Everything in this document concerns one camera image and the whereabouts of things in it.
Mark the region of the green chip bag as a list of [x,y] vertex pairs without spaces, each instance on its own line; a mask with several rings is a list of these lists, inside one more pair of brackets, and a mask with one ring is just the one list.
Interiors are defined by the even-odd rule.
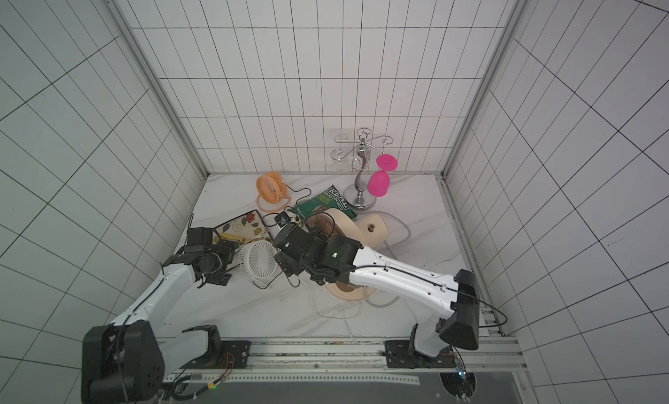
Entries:
[[355,219],[357,217],[355,211],[350,208],[347,201],[343,198],[343,195],[341,195],[338,189],[333,185],[313,198],[300,202],[298,205],[294,206],[293,212],[302,219],[308,219],[317,212],[325,212],[325,210],[329,209],[336,209],[343,212],[350,219]]

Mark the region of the silver glass holder stand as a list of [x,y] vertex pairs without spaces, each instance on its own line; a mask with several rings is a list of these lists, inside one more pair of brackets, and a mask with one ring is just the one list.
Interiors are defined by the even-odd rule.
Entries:
[[383,146],[392,145],[393,137],[387,134],[372,136],[372,130],[369,128],[360,128],[354,132],[355,137],[350,138],[348,134],[340,133],[334,138],[337,144],[351,144],[348,151],[341,147],[335,148],[330,156],[335,162],[342,162],[348,157],[352,158],[352,170],[356,171],[355,180],[344,192],[343,198],[349,207],[358,212],[370,210],[375,204],[377,197],[369,192],[368,181],[363,177],[364,172],[369,168],[372,152],[386,154],[382,148],[374,146],[373,141],[379,139]]

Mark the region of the pink plastic wine glass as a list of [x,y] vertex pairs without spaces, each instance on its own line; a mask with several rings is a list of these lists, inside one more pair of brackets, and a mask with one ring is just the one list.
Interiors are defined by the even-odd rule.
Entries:
[[367,189],[372,196],[381,198],[390,189],[390,172],[397,169],[398,161],[390,154],[381,154],[377,158],[376,164],[379,170],[369,179]]

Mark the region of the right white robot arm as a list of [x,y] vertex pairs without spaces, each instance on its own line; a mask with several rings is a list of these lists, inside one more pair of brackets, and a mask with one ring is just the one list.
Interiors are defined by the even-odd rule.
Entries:
[[480,304],[476,275],[462,269],[439,274],[404,264],[371,247],[315,226],[304,231],[295,223],[280,229],[274,240],[276,262],[291,275],[306,272],[319,285],[336,282],[372,287],[411,299],[432,311],[412,333],[413,347],[428,357],[446,346],[479,349]]

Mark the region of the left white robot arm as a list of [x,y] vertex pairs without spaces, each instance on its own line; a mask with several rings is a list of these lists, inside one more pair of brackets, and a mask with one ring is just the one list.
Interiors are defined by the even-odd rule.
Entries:
[[162,265],[150,287],[112,323],[85,335],[82,402],[148,400],[162,390],[166,375],[187,365],[230,371],[235,356],[225,350],[215,325],[187,328],[166,343],[157,341],[154,330],[193,285],[226,285],[239,248],[240,242],[222,238],[213,228],[188,230],[186,243]]

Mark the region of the small orange desk fan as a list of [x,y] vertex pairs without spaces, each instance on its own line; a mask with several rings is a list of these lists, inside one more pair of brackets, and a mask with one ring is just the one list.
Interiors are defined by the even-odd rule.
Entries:
[[258,192],[256,205],[262,212],[281,212],[292,201],[289,196],[289,188],[282,175],[276,171],[270,171],[258,177],[256,190]]

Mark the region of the large beige desk fan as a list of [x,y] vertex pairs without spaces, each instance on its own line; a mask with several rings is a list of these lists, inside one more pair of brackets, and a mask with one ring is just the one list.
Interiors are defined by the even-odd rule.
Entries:
[[[334,233],[352,238],[373,249],[380,246],[387,238],[389,229],[386,222],[376,213],[367,214],[353,220],[346,213],[330,208],[306,219],[306,226],[320,226],[326,234]],[[338,299],[346,301],[363,300],[363,287],[336,282],[326,285],[329,292]]]

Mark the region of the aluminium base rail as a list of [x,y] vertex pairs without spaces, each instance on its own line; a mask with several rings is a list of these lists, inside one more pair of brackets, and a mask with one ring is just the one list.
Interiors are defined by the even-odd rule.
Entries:
[[417,385],[419,374],[525,374],[528,368],[512,337],[482,337],[479,349],[458,348],[419,358],[404,338],[255,338],[234,358],[223,378],[233,382],[389,382]]

